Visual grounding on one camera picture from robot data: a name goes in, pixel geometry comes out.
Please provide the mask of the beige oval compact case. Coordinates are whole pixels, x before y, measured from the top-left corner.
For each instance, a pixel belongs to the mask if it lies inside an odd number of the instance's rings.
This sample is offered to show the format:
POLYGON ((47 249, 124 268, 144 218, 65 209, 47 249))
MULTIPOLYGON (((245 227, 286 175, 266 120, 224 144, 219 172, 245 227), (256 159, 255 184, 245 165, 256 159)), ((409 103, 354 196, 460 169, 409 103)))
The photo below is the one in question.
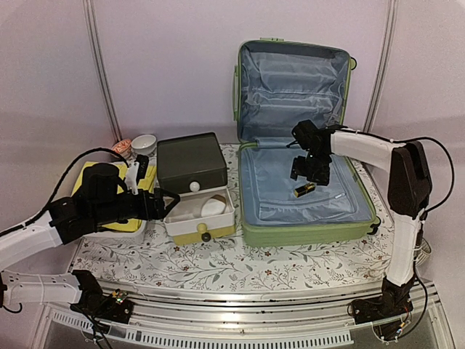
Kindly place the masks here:
POLYGON ((215 195, 209 198, 201 207, 201 217, 212 217, 223 214, 227 207, 227 200, 224 196, 215 195))

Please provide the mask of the white plastic mesh basket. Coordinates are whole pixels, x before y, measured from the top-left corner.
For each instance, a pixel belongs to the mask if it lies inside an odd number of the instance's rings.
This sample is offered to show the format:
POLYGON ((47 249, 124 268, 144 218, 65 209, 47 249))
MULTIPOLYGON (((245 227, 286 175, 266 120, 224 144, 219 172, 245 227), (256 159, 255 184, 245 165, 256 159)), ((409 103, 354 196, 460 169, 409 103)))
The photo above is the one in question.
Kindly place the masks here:
MULTIPOLYGON (((84 170, 97 164, 95 161, 86 161, 81 168, 81 171, 76 179, 75 185, 72 190, 74 194, 83 182, 84 170)), ((113 166, 118 168, 118 175, 123 180, 127 173, 127 168, 124 162, 117 161, 112 163, 113 166)), ((149 164, 145 177, 139 181, 138 189, 148 190, 151 193, 154 189, 154 182, 156 176, 155 158, 149 159, 149 164)), ((145 236, 147 221, 138 219, 128 219, 127 223, 109 223, 100 227, 96 233, 86 235, 88 239, 122 239, 124 243, 140 244, 145 236)))

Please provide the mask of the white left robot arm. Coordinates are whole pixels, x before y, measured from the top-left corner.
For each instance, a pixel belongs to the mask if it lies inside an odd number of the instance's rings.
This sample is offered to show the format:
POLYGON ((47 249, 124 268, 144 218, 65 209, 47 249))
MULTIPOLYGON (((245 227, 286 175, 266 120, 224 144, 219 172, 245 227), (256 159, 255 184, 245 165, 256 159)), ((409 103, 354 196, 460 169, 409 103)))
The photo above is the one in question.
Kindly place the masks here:
POLYGON ((28 275, 10 272, 8 268, 46 249, 97 233, 109 224, 165 218, 180 197, 161 188, 140 189, 138 183, 147 166, 147 156, 140 156, 126 165, 124 177, 115 164, 85 167, 81 184, 72 196, 50 198, 34 217, 2 231, 1 306, 66 302, 71 310, 91 321, 128 323, 134 303, 120 289, 105 296, 88 270, 73 270, 64 275, 28 275))

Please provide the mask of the green hard-shell suitcase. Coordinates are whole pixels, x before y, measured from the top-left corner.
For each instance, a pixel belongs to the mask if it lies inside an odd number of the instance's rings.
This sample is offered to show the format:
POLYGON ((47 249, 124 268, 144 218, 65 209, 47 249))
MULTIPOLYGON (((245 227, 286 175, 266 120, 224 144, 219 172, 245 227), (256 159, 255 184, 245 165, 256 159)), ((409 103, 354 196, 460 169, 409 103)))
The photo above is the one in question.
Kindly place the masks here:
POLYGON ((327 149, 340 129, 355 60, 340 48, 244 42, 233 111, 240 141, 244 242, 252 247, 346 241, 380 226, 352 161, 327 149))

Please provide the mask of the plain yellow garment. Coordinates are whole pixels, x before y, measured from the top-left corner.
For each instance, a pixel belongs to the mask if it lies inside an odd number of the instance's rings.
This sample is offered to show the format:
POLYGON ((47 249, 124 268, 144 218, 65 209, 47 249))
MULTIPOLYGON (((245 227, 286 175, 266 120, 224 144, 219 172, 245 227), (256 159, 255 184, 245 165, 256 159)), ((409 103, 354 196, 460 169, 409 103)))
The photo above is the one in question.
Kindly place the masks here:
MULTIPOLYGON (((74 194, 83 182, 84 170, 97 164, 95 161, 86 161, 81 168, 81 171, 76 179, 72 190, 74 194)), ((140 190, 148 190, 153 192, 156 175, 156 166, 150 164, 147 168, 145 178, 140 180, 138 188, 140 190)), ((136 238, 140 237, 145 231, 147 222, 138 219, 130 219, 128 223, 110 223, 102 226, 102 231, 88 234, 89 238, 136 238)))

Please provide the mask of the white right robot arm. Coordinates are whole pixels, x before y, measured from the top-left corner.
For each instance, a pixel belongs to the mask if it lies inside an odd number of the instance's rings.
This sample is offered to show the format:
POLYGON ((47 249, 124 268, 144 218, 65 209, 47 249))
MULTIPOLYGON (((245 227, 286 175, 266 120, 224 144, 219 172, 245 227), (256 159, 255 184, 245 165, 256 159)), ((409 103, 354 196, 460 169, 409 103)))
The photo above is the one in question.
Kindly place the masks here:
POLYGON ((413 310, 410 290, 417 279, 416 257, 423 236, 432 180, 423 145, 418 140, 388 140, 342 125, 319 128, 300 121, 291 131, 306 156, 297 156, 291 178, 329 183, 331 157, 346 156, 389 175, 387 200, 392 216, 392 256, 381 285, 381 296, 350 303, 356 324, 380 321, 413 310))

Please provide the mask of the drawer cabinet with dark top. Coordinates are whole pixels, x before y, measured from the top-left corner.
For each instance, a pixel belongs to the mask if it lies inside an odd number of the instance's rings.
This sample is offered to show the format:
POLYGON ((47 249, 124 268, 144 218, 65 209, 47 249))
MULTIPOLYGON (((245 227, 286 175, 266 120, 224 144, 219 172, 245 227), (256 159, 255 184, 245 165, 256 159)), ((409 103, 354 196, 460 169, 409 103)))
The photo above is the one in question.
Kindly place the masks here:
POLYGON ((159 187, 181 198, 163 219, 167 234, 177 246, 208 243, 235 232, 227 165, 215 133, 162 140, 157 144, 156 161, 159 187), (226 198, 225 212, 201 217, 201 207, 215 195, 226 198))

